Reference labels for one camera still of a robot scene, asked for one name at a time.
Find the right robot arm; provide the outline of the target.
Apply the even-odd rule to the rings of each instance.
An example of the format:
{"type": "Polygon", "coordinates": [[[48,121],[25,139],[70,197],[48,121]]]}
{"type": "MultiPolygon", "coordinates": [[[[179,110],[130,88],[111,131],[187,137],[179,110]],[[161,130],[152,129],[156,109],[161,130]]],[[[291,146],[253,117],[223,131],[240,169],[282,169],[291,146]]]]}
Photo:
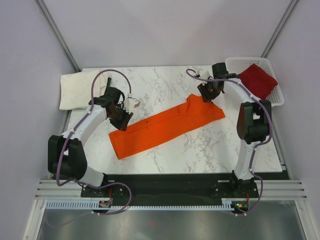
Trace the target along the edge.
{"type": "Polygon", "coordinates": [[[236,180],[229,184],[230,193],[240,197],[247,191],[244,181],[254,177],[253,166],[257,147],[267,144],[272,139],[272,104],[268,99],[254,95],[237,74],[227,71],[225,63],[212,65],[212,73],[212,76],[208,72],[202,75],[198,72],[194,74],[195,79],[205,82],[197,87],[203,101],[210,102],[223,93],[240,104],[236,123],[240,152],[233,170],[236,180]]]}

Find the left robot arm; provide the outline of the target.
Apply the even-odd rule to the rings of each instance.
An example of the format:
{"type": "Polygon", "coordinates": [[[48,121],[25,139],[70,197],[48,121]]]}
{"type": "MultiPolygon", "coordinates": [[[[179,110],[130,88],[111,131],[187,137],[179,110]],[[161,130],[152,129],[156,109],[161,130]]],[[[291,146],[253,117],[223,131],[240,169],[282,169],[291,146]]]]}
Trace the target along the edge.
{"type": "Polygon", "coordinates": [[[96,128],[105,120],[117,130],[125,131],[139,101],[129,93],[128,97],[116,87],[107,87],[100,97],[93,97],[88,103],[84,116],[70,130],[61,135],[52,135],[48,140],[47,168],[56,176],[77,181],[92,187],[99,197],[106,196],[110,185],[105,175],[90,166],[84,146],[96,128]]]}

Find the orange t shirt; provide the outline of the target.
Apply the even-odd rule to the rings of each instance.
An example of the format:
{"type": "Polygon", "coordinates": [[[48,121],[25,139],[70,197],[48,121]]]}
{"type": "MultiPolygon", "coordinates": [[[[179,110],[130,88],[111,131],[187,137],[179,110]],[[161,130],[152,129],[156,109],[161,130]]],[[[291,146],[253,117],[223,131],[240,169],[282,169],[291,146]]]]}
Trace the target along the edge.
{"type": "Polygon", "coordinates": [[[224,117],[214,103],[191,94],[186,102],[131,124],[126,131],[111,132],[109,139],[115,155],[122,160],[224,117]]]}

